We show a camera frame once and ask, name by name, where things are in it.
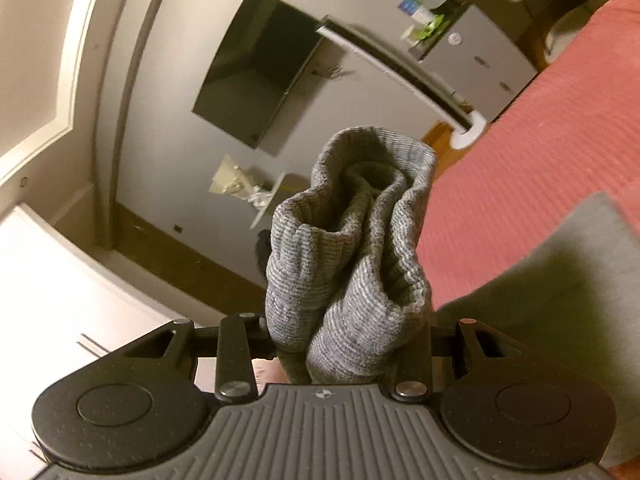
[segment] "black screen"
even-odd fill
[[[280,0],[243,0],[194,113],[254,148],[318,45],[317,26]]]

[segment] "pink bedding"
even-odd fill
[[[611,0],[434,184],[418,244],[436,308],[607,190],[640,227],[640,0]]]

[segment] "television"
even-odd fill
[[[193,112],[255,148],[321,36],[318,20],[280,0],[243,0]]]

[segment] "baseboard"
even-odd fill
[[[95,241],[94,183],[76,190],[49,219],[49,223],[69,241],[88,251]]]

